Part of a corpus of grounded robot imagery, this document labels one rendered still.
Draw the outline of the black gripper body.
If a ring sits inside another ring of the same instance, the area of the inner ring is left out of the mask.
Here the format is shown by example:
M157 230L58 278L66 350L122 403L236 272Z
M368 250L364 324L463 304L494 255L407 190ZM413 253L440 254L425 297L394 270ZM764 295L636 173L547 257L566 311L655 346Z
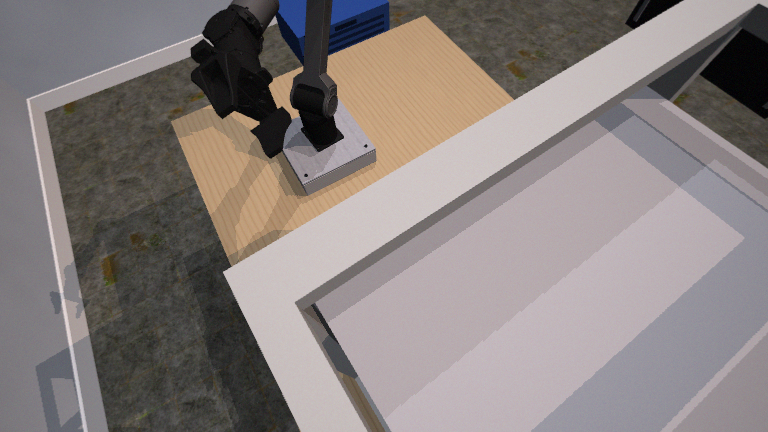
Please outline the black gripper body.
M219 50L211 46L205 39L199 41L191 50L191 58L197 63L202 63L211 55L216 55ZM269 89L273 81L272 75L261 67L258 60L244 51L230 51L241 63L238 76L237 92L238 107L235 110L256 121L268 117L268 114L277 110L277 106Z

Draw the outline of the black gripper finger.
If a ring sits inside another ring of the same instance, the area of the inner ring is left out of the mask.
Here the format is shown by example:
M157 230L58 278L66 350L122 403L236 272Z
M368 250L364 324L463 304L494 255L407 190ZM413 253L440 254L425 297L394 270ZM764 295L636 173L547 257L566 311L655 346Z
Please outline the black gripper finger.
M222 119L238 107L237 82L241 66L230 52L220 51L191 72L191 80L202 89Z
M260 124L251 130L260 141L266 156L273 158L283 151L285 133L291 122L290 114L282 106L265 119L262 118Z

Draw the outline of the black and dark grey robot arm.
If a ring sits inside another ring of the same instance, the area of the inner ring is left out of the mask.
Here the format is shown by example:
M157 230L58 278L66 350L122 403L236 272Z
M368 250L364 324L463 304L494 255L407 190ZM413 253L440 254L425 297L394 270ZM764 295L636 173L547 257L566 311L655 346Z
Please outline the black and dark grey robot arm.
M332 1L307 0L303 72L293 78L290 92L301 131L318 152L344 138L334 120L337 84L327 74ZM219 51L244 51L260 63L263 33L278 10L279 0L233 0L209 19L202 35Z

